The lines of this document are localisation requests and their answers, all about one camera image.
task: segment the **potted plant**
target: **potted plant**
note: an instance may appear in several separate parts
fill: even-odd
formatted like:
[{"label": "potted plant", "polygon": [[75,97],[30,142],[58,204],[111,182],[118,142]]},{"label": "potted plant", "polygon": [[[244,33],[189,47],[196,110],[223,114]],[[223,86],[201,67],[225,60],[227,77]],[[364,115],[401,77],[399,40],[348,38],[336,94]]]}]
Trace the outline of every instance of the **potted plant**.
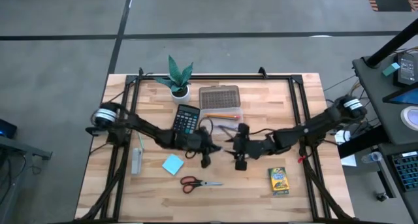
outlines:
[{"label": "potted plant", "polygon": [[172,100],[176,104],[185,104],[190,100],[189,79],[193,71],[193,63],[182,72],[178,69],[175,60],[169,56],[169,79],[156,77],[155,81],[164,84],[171,90]]}]

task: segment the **scissors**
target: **scissors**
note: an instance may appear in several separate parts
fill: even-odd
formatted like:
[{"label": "scissors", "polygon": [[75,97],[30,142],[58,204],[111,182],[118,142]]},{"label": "scissors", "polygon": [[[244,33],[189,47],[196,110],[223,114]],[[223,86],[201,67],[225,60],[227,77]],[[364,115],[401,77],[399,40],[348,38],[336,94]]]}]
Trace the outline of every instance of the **scissors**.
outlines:
[{"label": "scissors", "polygon": [[198,180],[194,176],[185,176],[180,180],[180,183],[183,186],[183,192],[188,194],[192,192],[196,187],[200,187],[202,185],[223,185],[220,182],[204,182],[202,180]]}]

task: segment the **red clip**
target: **red clip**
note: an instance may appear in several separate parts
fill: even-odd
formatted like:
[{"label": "red clip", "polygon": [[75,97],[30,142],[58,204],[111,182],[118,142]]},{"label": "red clip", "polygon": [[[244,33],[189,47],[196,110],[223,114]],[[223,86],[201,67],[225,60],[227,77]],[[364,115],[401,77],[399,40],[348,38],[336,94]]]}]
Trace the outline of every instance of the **red clip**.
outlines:
[{"label": "red clip", "polygon": [[304,159],[306,159],[305,155],[298,159],[298,163],[301,163]]}]

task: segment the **yellow crayon box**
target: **yellow crayon box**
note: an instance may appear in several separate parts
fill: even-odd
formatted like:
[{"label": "yellow crayon box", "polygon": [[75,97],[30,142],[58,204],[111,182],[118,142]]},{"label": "yellow crayon box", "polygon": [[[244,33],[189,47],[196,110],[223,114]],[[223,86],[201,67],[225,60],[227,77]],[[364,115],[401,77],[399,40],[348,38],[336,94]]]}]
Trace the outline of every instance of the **yellow crayon box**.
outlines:
[{"label": "yellow crayon box", "polygon": [[289,194],[289,181],[284,167],[269,168],[268,175],[270,176],[273,195]]}]

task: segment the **white flower pot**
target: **white flower pot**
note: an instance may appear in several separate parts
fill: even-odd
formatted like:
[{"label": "white flower pot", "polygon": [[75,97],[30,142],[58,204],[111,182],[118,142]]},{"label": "white flower pot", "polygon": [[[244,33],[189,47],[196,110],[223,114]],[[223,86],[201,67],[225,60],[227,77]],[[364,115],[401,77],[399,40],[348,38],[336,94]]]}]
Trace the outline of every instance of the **white flower pot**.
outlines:
[{"label": "white flower pot", "polygon": [[172,94],[171,92],[171,97],[172,100],[176,103],[176,104],[186,104],[190,101],[190,89],[189,86],[187,86],[187,93],[183,96],[183,97],[176,97]]}]

